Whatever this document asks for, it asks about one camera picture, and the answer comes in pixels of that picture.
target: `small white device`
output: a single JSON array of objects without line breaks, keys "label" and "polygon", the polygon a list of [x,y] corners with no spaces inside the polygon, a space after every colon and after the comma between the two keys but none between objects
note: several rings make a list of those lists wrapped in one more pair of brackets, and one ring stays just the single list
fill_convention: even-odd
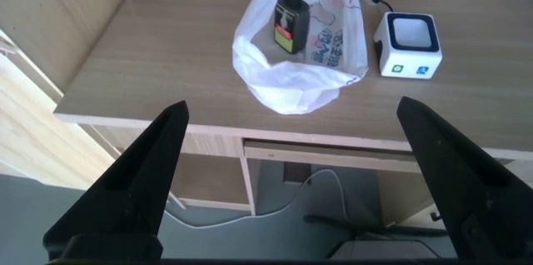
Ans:
[{"label": "small white device", "polygon": [[442,61],[435,21],[428,14],[385,13],[374,43],[384,77],[429,79]]}]

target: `white cable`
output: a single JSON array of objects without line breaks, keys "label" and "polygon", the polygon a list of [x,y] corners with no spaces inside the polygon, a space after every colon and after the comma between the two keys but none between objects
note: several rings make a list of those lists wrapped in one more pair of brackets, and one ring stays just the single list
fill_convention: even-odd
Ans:
[{"label": "white cable", "polygon": [[225,226],[227,224],[232,224],[232,223],[237,223],[237,222],[240,222],[241,220],[245,220],[245,219],[252,219],[252,218],[267,218],[267,217],[270,217],[270,216],[273,216],[273,215],[276,215],[278,213],[281,213],[285,210],[287,210],[293,202],[296,201],[296,199],[300,196],[300,193],[301,193],[301,190],[307,185],[307,182],[309,182],[309,180],[313,177],[315,177],[316,175],[320,174],[320,173],[332,173],[333,176],[335,177],[336,179],[336,182],[337,184],[339,185],[339,191],[341,192],[341,204],[342,204],[342,213],[344,215],[344,218],[350,222],[350,218],[348,218],[348,214],[346,213],[346,201],[344,200],[344,191],[342,190],[342,184],[341,184],[341,180],[339,179],[339,177],[336,175],[336,172],[334,172],[333,170],[331,169],[322,169],[322,170],[318,170],[316,172],[314,172],[310,177],[307,178],[307,180],[300,186],[300,188],[298,189],[298,192],[296,192],[296,195],[292,198],[292,200],[285,206],[285,207],[282,207],[276,211],[273,211],[273,212],[269,212],[269,213],[266,213],[266,214],[262,214],[262,215],[257,215],[257,216],[252,216],[252,215],[247,215],[247,216],[244,216],[244,217],[239,217],[239,218],[236,218],[236,219],[232,219],[230,221],[226,221],[226,222],[220,222],[220,223],[215,223],[215,224],[209,224],[209,225],[205,225],[205,226],[194,226],[194,225],[191,225],[189,223],[186,223],[186,222],[183,222],[180,218],[176,217],[176,215],[172,214],[171,212],[168,212],[168,210],[165,210],[165,213],[170,216],[170,218],[174,219],[175,221],[181,223],[182,225],[188,227],[188,228],[193,228],[193,229],[205,229],[205,228],[218,228],[218,227],[221,227],[221,226]]}]

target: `black cable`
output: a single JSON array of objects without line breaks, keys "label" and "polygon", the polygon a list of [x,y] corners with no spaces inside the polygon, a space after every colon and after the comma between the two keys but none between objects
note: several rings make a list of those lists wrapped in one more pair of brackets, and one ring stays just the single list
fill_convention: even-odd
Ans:
[{"label": "black cable", "polygon": [[394,9],[391,7],[391,5],[388,2],[384,1],[384,0],[372,0],[372,2],[375,3],[375,4],[383,3],[384,5],[386,5],[389,8],[389,10],[391,10],[391,12],[394,12]]}]

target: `desk leg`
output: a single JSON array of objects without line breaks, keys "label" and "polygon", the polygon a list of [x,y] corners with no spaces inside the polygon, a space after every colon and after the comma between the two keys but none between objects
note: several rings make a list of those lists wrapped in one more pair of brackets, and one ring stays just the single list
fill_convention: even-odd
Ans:
[{"label": "desk leg", "polygon": [[257,159],[250,159],[241,157],[242,175],[244,176],[244,183],[247,186],[248,202],[250,203],[250,211],[252,216],[257,215],[256,202],[257,190],[259,186],[259,167],[261,161]]}]

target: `green button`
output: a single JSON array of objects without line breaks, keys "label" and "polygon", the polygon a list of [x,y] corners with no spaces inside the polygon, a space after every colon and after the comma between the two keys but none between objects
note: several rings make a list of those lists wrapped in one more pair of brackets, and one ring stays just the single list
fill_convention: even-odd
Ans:
[{"label": "green button", "polygon": [[394,65],[394,67],[392,68],[392,71],[394,73],[401,73],[402,70],[403,70],[403,65]]}]

